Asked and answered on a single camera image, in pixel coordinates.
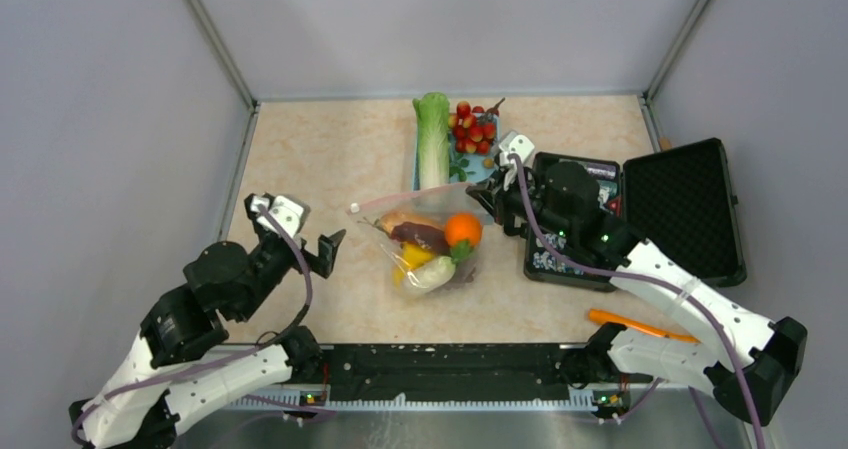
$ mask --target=gray floor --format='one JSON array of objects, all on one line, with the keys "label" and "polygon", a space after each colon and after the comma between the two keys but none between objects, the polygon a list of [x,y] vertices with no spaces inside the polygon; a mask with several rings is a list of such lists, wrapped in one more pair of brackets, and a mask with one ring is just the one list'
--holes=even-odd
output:
[{"label": "gray floor", "polygon": [[[750,447],[739,421],[711,399],[711,420],[729,448]],[[330,421],[305,425],[267,417],[236,433],[257,412],[219,411],[190,430],[178,449],[506,449],[506,448],[686,448],[712,449],[689,393],[658,390],[621,426],[569,421],[571,413],[345,413]]]}]

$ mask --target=black case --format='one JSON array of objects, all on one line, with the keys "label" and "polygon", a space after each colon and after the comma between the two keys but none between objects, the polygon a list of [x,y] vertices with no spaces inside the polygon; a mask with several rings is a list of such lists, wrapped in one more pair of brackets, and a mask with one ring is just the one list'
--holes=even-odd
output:
[{"label": "black case", "polygon": [[[610,198],[614,203],[607,202],[607,210],[644,231],[665,255],[706,284],[731,287],[747,277],[734,207],[738,201],[721,140],[707,139],[631,159],[623,169],[614,161],[540,152],[533,169],[544,172],[560,160],[615,168],[618,200]],[[524,274],[529,279],[614,290],[603,278],[553,265],[555,261],[538,243],[532,229],[528,226],[526,231]],[[554,247],[564,248],[564,240],[557,235],[549,235],[549,241]]]}]

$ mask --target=white wall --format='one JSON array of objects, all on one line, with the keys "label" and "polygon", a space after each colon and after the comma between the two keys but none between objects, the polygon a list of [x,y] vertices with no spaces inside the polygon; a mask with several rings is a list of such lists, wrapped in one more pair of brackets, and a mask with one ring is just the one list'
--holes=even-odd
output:
[{"label": "white wall", "polygon": [[0,447],[71,447],[211,242],[247,111],[183,0],[0,0]]},{"label": "white wall", "polygon": [[260,99],[641,92],[695,0],[204,0]]},{"label": "white wall", "polygon": [[844,447],[848,0],[715,0],[659,97],[676,144],[718,136],[749,281],[728,291],[810,336],[778,416],[792,447]]}]

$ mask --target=black foam lining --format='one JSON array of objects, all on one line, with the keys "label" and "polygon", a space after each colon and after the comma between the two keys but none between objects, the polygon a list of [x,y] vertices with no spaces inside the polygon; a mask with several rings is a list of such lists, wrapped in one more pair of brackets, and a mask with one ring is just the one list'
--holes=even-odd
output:
[{"label": "black foam lining", "polygon": [[624,217],[700,279],[744,279],[724,149],[718,139],[624,164]]}]

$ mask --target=table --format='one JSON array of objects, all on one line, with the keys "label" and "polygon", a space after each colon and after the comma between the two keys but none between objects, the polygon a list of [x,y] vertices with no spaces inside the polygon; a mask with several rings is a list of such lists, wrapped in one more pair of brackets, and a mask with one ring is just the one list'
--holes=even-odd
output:
[{"label": "table", "polygon": [[[497,98],[469,101],[489,107]],[[624,162],[652,151],[636,96],[510,97],[501,106],[501,129],[527,135],[545,152]],[[385,255],[344,210],[411,189],[415,130],[407,99],[262,104],[239,201],[268,192],[309,204],[301,234],[312,250],[319,234],[348,230],[332,277],[313,278],[315,295],[304,324],[319,342],[581,342],[597,329],[586,318],[590,308],[684,332],[623,291],[605,294],[526,279],[524,241],[505,237],[496,226],[484,231],[472,285],[412,301],[397,295]],[[243,211],[239,203],[229,239],[249,249],[256,237]],[[301,307],[303,286],[292,271],[250,321],[227,323],[229,342],[252,342],[285,327]]]}]

